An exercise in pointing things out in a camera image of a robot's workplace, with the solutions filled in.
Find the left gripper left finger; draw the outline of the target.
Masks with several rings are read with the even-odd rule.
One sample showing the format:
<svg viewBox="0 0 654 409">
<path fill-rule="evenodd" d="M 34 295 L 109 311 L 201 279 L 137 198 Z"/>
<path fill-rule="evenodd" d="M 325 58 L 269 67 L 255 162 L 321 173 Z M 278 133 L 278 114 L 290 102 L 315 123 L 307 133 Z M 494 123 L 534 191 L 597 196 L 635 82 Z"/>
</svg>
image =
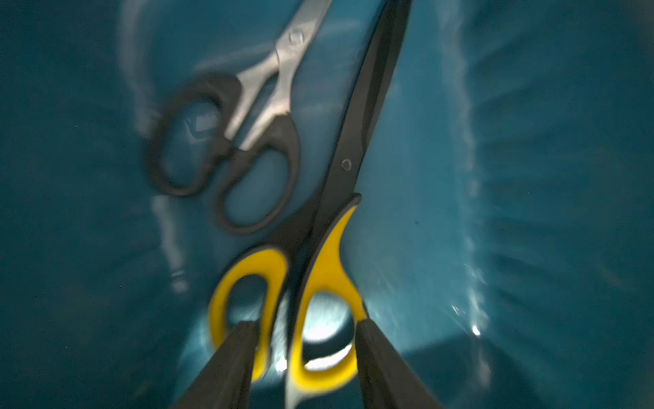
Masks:
<svg viewBox="0 0 654 409">
<path fill-rule="evenodd" d="M 233 328 L 174 409 L 247 408 L 259 325 L 242 321 Z"/>
</svg>

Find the yellow black handled scissors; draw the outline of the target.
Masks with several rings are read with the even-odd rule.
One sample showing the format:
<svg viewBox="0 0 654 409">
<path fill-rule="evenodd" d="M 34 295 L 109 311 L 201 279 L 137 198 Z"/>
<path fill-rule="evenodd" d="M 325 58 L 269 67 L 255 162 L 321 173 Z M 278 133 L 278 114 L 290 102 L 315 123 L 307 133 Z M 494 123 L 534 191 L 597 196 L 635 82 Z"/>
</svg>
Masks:
<svg viewBox="0 0 654 409">
<path fill-rule="evenodd" d="M 299 211 L 267 235 L 264 242 L 232 262 L 209 302 L 209 332 L 218 350 L 233 330 L 228 327 L 228 300 L 234 286 L 252 275 L 266 282 L 262 316 L 256 322 L 259 339 L 251 384 L 259 381 L 270 362 L 272 332 L 293 258 L 302 245 L 308 246 L 307 264 L 291 310 L 284 398 L 288 408 L 339 390 L 358 372 L 355 347 L 350 347 L 332 367 L 309 369 L 303 355 L 303 329 L 310 303 L 320 293 L 344 301 L 354 322 L 368 316 L 359 290 L 342 266 L 340 245 L 362 199 L 355 186 L 400 57 L 410 9 L 408 1 L 388 1 L 381 11 L 322 186 Z"/>
</svg>

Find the small black handled scissors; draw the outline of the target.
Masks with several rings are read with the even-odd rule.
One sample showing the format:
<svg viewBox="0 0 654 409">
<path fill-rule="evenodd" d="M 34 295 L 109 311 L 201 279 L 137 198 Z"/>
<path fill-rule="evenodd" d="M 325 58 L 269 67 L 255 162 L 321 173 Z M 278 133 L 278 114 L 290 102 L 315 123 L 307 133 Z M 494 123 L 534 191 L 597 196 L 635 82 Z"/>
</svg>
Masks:
<svg viewBox="0 0 654 409">
<path fill-rule="evenodd" d="M 146 145 L 146 172 L 160 192 L 179 198 L 201 194 L 216 168 L 228 163 L 224 181 L 212 206 L 214 219 L 235 234 L 258 232 L 273 222 L 286 206 L 300 174 L 301 142 L 291 117 L 294 77 L 330 10 L 329 1 L 304 1 L 259 62 L 238 73 L 207 72 L 177 89 L 155 120 Z M 165 139 L 176 117 L 187 105 L 206 100 L 221 114 L 213 127 L 207 152 L 192 182 L 173 182 L 163 167 Z M 287 179 L 274 207 L 259 221 L 237 223 L 228 216 L 228 194 L 245 177 L 258 156 L 274 150 L 286 158 Z"/>
</svg>

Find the teal plastic storage box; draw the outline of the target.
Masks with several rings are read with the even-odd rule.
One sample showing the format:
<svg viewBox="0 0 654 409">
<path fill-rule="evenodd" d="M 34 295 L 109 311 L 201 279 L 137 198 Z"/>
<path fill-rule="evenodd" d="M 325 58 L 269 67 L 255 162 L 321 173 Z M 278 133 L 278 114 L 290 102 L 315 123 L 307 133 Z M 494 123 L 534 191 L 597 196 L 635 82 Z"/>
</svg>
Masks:
<svg viewBox="0 0 654 409">
<path fill-rule="evenodd" d="M 297 1 L 1 4 L 1 405 L 166 408 L 256 235 L 146 135 Z M 449 408 L 653 405 L 653 4 L 416 1 L 342 260 Z"/>
</svg>

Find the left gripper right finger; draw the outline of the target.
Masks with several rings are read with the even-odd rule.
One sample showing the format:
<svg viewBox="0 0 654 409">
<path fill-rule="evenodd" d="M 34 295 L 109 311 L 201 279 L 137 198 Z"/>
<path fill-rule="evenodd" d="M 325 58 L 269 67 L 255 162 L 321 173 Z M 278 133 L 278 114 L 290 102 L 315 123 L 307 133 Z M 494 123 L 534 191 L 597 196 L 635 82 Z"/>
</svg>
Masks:
<svg viewBox="0 0 654 409">
<path fill-rule="evenodd" d="M 444 407 L 426 389 L 373 320 L 357 323 L 355 349 L 364 407 Z"/>
</svg>

